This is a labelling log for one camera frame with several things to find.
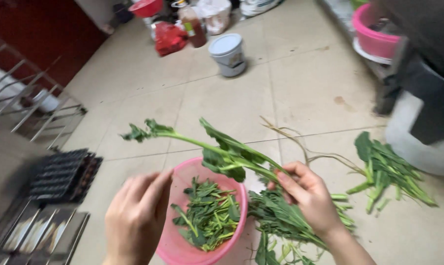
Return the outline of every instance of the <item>sauce bottle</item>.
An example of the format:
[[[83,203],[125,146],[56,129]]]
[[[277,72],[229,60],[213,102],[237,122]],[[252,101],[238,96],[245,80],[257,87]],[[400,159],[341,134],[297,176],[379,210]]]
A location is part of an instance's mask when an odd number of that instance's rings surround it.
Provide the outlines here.
[[[207,42],[207,39],[194,9],[184,0],[178,1],[178,7],[178,16],[188,33],[189,41],[195,48],[203,46]]]

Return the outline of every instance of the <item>bucket lid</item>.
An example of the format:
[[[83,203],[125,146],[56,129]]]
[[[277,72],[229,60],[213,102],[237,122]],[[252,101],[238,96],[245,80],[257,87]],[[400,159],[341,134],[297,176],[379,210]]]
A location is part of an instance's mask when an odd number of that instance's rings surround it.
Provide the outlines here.
[[[231,33],[220,36],[209,45],[209,52],[219,56],[233,51],[242,42],[240,34]]]

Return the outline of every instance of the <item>bottle label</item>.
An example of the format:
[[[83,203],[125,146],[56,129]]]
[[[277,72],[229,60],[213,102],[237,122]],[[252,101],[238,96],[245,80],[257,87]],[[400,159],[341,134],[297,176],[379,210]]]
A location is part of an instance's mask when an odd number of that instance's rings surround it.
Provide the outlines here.
[[[184,23],[184,27],[186,28],[186,31],[188,32],[189,37],[195,36],[194,29],[192,28],[192,25],[190,22]]]

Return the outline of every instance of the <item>red plastic bag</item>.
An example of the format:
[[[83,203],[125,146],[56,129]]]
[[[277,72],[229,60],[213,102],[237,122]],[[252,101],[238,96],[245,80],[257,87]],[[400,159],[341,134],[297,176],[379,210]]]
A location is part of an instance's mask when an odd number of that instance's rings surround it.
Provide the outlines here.
[[[187,39],[186,31],[169,22],[162,21],[155,25],[155,50],[160,56],[183,49]]]

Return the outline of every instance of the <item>fingernail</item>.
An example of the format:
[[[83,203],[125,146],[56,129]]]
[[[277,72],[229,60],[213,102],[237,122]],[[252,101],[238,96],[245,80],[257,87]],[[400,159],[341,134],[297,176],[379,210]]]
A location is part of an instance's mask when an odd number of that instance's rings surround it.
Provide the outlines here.
[[[280,181],[284,181],[284,182],[286,182],[286,181],[289,180],[289,176],[286,175],[286,174],[284,174],[284,173],[279,173],[279,174],[278,174],[278,179],[279,179]]]

